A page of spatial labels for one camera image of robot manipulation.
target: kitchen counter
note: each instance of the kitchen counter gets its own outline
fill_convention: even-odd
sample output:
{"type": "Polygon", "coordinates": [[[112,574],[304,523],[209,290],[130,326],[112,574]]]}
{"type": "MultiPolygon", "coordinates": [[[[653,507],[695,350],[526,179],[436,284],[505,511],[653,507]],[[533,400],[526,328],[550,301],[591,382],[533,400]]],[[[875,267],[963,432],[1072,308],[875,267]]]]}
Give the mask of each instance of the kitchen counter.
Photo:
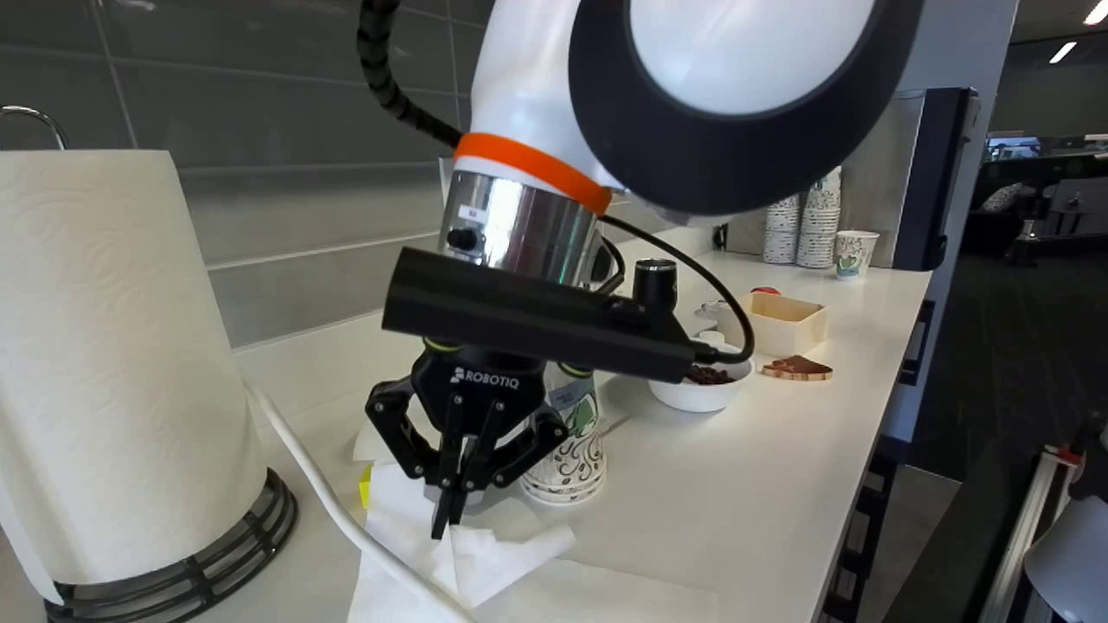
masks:
{"type": "MultiPolygon", "coordinates": [[[[602,379],[611,481],[589,508],[560,517],[579,536],[566,558],[704,598],[721,621],[813,621],[927,273],[873,270],[866,281],[831,281],[740,255],[699,255],[738,296],[768,284],[829,306],[831,338],[810,357],[831,364],[834,379],[797,383],[753,374],[717,415],[681,415],[657,406],[646,382],[602,379]]],[[[681,273],[681,315],[704,301],[717,297],[681,273]]],[[[349,508],[365,466],[349,462],[349,446],[365,426],[366,388],[403,379],[419,355],[419,338],[387,336],[379,322],[365,315],[238,350],[252,383],[290,418],[349,508]]],[[[259,426],[259,436],[302,500],[302,525],[252,585],[204,621],[340,623],[356,581],[356,550],[327,523],[272,428],[259,426]]],[[[557,581],[537,571],[479,621],[521,612],[526,597],[546,591],[557,591],[557,581]]],[[[0,598],[0,621],[41,612],[3,550],[0,598]]],[[[575,612],[589,610],[595,591],[579,598],[575,612]]]]}

